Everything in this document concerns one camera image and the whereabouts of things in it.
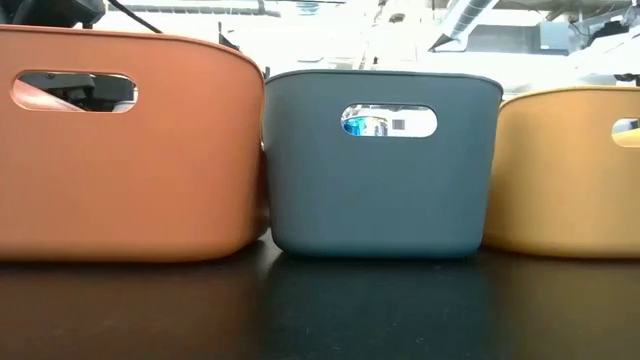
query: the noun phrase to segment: black countertop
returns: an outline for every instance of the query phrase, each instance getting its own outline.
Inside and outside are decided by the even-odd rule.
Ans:
[[[0,265],[0,359],[640,358],[640,263]]]

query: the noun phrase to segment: cable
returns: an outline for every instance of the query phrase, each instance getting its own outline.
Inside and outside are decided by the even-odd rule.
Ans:
[[[578,28],[578,27],[576,26],[576,24],[574,24],[574,23],[570,22],[570,23],[569,23],[569,25],[571,25],[571,26],[574,28],[574,30],[575,30],[578,34],[580,34],[580,35],[582,35],[582,36],[586,36],[586,37],[590,37],[590,36],[591,36],[591,35],[585,34],[585,33],[583,33],[582,31],[580,31],[580,28]]]
[[[611,11],[613,10],[613,8],[615,8],[615,7],[616,7],[616,5],[617,5],[617,4],[615,4],[615,3],[611,3],[611,2],[605,3],[605,4],[601,5],[601,6],[598,8],[598,10],[596,10],[596,11],[592,12],[591,14],[589,14],[589,15],[585,16],[585,18],[587,18],[587,19],[588,19],[588,18],[592,18],[592,17],[594,17],[594,16],[601,15],[602,13],[600,13],[600,12],[602,11],[602,9],[604,9],[604,8],[605,8],[606,6],[608,6],[608,5],[611,5],[611,7],[609,8],[609,10],[605,11],[604,13],[611,12]]]
[[[534,8],[534,7],[532,7],[531,5],[527,5],[527,4],[525,4],[525,3],[521,3],[521,2],[519,2],[519,1],[513,1],[513,0],[502,0],[502,2],[511,3],[511,4],[516,4],[516,5],[520,5],[521,7],[525,8],[525,9],[527,9],[527,10],[529,10],[529,11],[535,11],[535,12],[537,12],[538,14],[542,15],[542,13],[540,12],[540,10],[538,10],[538,9],[536,9],[536,8]]]
[[[118,9],[120,11],[122,11],[127,16],[129,16],[133,20],[137,21],[138,23],[140,23],[141,25],[143,25],[147,29],[153,31],[156,34],[162,34],[162,31],[160,31],[157,27],[155,27],[155,26],[149,24],[148,22],[146,22],[143,18],[141,18],[140,16],[136,15],[136,13],[134,13],[131,10],[129,10],[126,6],[122,5],[118,0],[108,0],[108,1],[109,1],[109,3],[111,5],[113,5],[113,7],[115,7],[116,9]]]

